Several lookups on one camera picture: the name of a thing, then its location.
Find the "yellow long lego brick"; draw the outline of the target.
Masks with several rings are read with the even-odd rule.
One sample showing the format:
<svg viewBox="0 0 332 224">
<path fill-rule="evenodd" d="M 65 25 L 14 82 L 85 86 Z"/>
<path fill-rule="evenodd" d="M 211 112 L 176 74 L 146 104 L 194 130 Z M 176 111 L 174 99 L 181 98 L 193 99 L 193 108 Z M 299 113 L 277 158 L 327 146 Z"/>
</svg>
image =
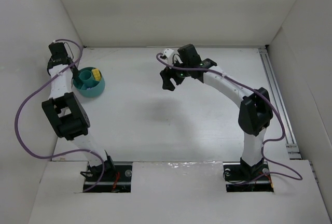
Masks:
<svg viewBox="0 0 332 224">
<path fill-rule="evenodd" d="M 92 69 L 91 73 L 93 75 L 94 80 L 101 81 L 102 75 L 101 75 L 101 72 L 97 68 Z"/>
</svg>

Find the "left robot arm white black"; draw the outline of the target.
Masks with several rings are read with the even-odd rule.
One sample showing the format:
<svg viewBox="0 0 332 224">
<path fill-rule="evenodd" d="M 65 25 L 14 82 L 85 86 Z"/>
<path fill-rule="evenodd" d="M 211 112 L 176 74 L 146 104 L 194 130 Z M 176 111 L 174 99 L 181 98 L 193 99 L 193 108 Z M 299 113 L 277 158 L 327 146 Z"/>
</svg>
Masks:
<svg viewBox="0 0 332 224">
<path fill-rule="evenodd" d="M 86 97 L 99 96 L 105 88 L 101 72 L 94 67 L 78 69 L 79 61 L 70 57 L 64 41 L 54 41 L 48 48 L 51 57 L 47 72 L 51 77 L 51 91 L 41 106 L 51 127 L 59 138 L 72 142 L 85 153 L 88 170 L 82 173 L 83 176 L 114 175 L 114 162 L 89 132 L 88 114 L 73 91 L 77 89 Z"/>
</svg>

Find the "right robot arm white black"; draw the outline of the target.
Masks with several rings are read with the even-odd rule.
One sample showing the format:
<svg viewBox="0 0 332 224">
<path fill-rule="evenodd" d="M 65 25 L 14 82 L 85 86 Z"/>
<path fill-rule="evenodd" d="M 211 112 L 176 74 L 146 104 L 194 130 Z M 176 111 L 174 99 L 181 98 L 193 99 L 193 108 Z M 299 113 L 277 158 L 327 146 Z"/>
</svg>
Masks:
<svg viewBox="0 0 332 224">
<path fill-rule="evenodd" d="M 156 58 L 165 65 L 160 72 L 164 90 L 174 91 L 185 78 L 190 77 L 213 87 L 236 104 L 239 108 L 238 124 L 244 132 L 239 170 L 245 179 L 258 174 L 264 162 L 261 146 L 273 117 L 268 91 L 259 88 L 253 92 L 232 82 L 215 61 L 201 59 L 192 44 L 177 51 L 166 48 Z"/>
</svg>

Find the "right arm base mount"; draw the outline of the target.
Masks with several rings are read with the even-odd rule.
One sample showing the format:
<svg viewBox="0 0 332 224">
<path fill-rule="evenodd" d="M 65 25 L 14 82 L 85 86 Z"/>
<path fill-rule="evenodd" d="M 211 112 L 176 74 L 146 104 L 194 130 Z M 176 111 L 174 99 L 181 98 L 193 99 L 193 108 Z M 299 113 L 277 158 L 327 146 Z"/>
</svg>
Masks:
<svg viewBox="0 0 332 224">
<path fill-rule="evenodd" d="M 274 192 L 273 183 L 269 175 L 267 162 L 252 174 L 248 174 L 240 162 L 223 163 L 223 179 L 226 191 L 231 192 Z"/>
</svg>

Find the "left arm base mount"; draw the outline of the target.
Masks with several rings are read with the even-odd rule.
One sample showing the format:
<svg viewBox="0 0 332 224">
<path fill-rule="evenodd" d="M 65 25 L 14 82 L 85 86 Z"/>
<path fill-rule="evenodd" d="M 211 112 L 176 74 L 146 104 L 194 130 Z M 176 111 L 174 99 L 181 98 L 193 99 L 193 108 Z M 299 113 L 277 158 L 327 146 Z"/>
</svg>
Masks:
<svg viewBox="0 0 332 224">
<path fill-rule="evenodd" d="M 92 187 L 99 176 L 90 172 L 80 172 L 84 179 L 83 191 L 85 193 L 130 193 L 133 163 L 115 163 L 116 172 L 107 171 L 96 186 Z"/>
</svg>

